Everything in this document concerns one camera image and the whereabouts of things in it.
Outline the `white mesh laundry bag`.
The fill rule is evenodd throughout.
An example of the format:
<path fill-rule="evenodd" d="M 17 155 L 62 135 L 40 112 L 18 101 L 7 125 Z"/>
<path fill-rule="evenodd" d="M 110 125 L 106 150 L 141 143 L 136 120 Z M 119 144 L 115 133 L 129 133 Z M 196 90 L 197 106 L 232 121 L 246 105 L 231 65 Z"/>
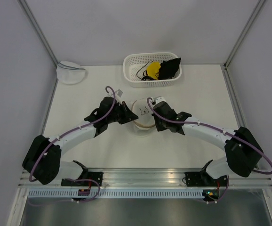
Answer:
<path fill-rule="evenodd" d="M 132 121 L 132 129 L 136 136 L 148 136 L 155 129 L 155 122 L 146 99 L 139 99 L 132 103 L 131 111 L 138 119 Z"/>

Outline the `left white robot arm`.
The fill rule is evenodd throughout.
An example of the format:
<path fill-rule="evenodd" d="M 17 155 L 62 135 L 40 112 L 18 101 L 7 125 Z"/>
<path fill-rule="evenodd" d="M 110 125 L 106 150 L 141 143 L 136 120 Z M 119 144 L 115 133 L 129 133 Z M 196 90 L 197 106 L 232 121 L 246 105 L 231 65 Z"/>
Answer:
<path fill-rule="evenodd" d="M 29 181 L 43 185 L 52 182 L 64 169 L 77 186 L 88 182 L 87 168 L 78 161 L 62 162 L 61 157 L 80 143 L 93 139 L 107 130 L 109 124 L 126 124 L 138 119 L 125 102 L 105 97 L 98 108 L 92 111 L 78 126 L 54 137 L 38 135 L 34 138 L 22 167 L 29 172 Z"/>

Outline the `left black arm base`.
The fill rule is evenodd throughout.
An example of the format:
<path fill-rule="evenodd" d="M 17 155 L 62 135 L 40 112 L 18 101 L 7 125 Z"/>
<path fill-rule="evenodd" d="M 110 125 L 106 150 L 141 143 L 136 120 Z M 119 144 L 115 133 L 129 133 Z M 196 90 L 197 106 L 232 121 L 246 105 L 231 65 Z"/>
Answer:
<path fill-rule="evenodd" d="M 99 187 L 102 185 L 103 172 L 90 171 L 81 162 L 61 162 L 61 186 L 66 187 Z"/>

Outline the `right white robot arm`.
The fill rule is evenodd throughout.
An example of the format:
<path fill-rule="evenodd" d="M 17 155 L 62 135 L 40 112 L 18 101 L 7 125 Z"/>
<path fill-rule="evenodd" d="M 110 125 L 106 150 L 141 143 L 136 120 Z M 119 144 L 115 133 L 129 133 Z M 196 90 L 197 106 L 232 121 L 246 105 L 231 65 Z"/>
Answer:
<path fill-rule="evenodd" d="M 237 174 L 247 178 L 262 158 L 263 151 L 252 133 L 245 127 L 237 130 L 216 127 L 201 122 L 190 113 L 176 113 L 162 98 L 147 100 L 157 131 L 170 130 L 184 136 L 199 138 L 224 151 L 225 156 L 208 161 L 201 169 L 200 180 L 206 186 L 218 178 Z"/>

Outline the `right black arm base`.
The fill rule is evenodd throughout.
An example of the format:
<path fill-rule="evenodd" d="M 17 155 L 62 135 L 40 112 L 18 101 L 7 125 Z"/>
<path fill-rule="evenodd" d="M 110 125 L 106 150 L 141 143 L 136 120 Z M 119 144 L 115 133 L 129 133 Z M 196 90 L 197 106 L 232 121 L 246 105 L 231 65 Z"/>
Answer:
<path fill-rule="evenodd" d="M 221 176 L 218 179 L 212 178 L 207 174 L 207 166 L 212 162 L 208 161 L 200 171 L 189 171 L 184 173 L 182 182 L 186 184 L 187 187 L 216 187 L 228 185 L 227 176 Z"/>

